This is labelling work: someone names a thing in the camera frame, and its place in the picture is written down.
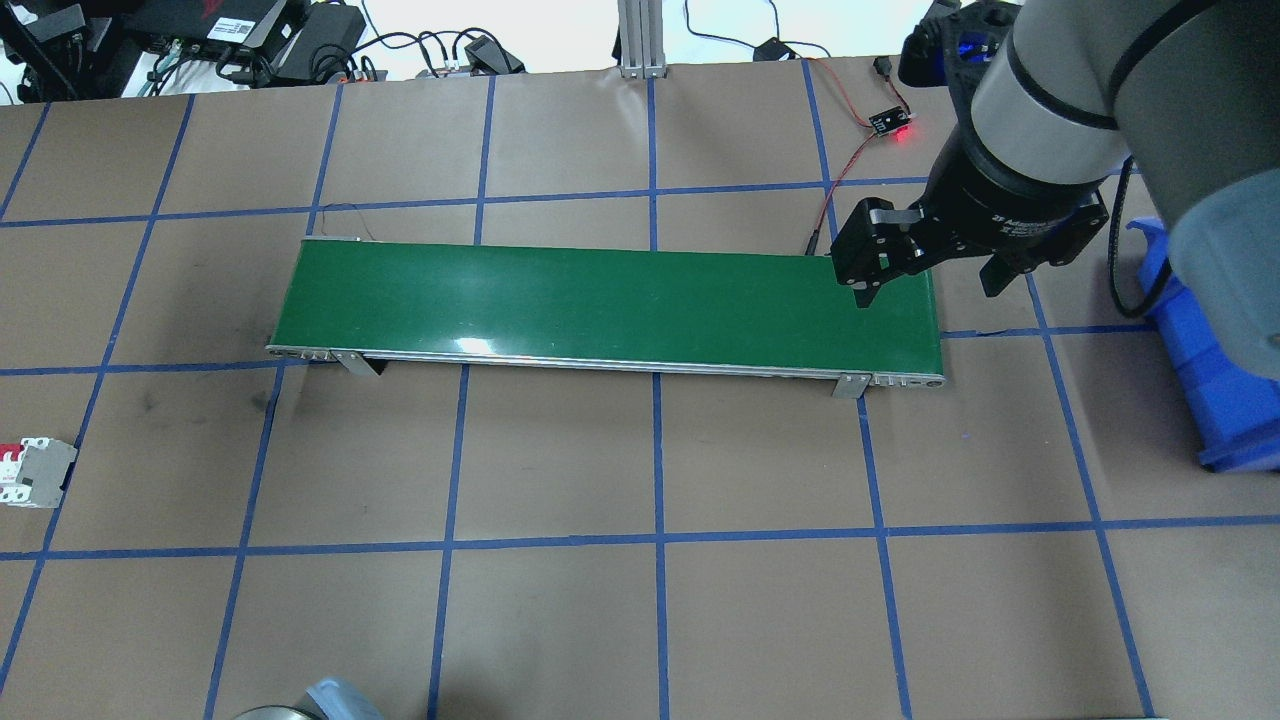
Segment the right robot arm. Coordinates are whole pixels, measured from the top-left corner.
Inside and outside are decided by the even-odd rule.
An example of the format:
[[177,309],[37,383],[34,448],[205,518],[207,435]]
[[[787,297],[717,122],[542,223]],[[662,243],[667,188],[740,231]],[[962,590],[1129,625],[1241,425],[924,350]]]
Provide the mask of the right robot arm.
[[1133,160],[1225,355],[1277,377],[1275,1],[937,1],[899,79],[946,88],[955,126],[911,206],[865,199],[835,238],[858,306],[954,259],[989,297],[1073,263]]

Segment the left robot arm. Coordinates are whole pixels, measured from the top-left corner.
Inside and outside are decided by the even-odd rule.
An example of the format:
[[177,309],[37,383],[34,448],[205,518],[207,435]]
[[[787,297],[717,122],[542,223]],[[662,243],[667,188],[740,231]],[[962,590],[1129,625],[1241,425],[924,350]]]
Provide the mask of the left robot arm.
[[325,676],[307,687],[292,705],[260,705],[234,719],[387,719],[353,683]]

